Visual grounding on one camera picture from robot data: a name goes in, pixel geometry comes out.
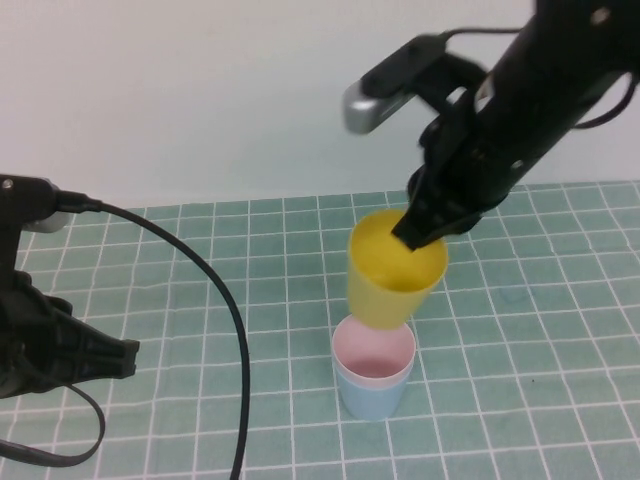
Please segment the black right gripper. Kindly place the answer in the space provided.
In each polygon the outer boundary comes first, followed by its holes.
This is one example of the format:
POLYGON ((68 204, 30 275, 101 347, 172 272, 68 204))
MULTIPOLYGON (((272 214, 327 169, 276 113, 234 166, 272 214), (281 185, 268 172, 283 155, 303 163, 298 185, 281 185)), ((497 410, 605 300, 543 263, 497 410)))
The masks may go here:
POLYGON ((424 165, 408 184, 409 204, 391 233, 411 251, 470 231, 508 195, 523 160, 527 92, 520 88, 477 88, 459 100, 433 88, 419 96, 438 112, 420 145, 424 165))

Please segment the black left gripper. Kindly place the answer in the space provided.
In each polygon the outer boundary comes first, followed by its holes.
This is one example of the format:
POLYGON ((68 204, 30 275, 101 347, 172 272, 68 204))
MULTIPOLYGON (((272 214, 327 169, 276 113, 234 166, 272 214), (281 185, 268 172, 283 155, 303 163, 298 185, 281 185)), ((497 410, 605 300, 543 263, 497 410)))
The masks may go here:
POLYGON ((44 393, 65 382, 135 374, 139 341, 117 339, 63 316, 70 312, 68 301, 43 294, 29 274, 13 273, 12 284, 1 289, 3 399, 44 393))

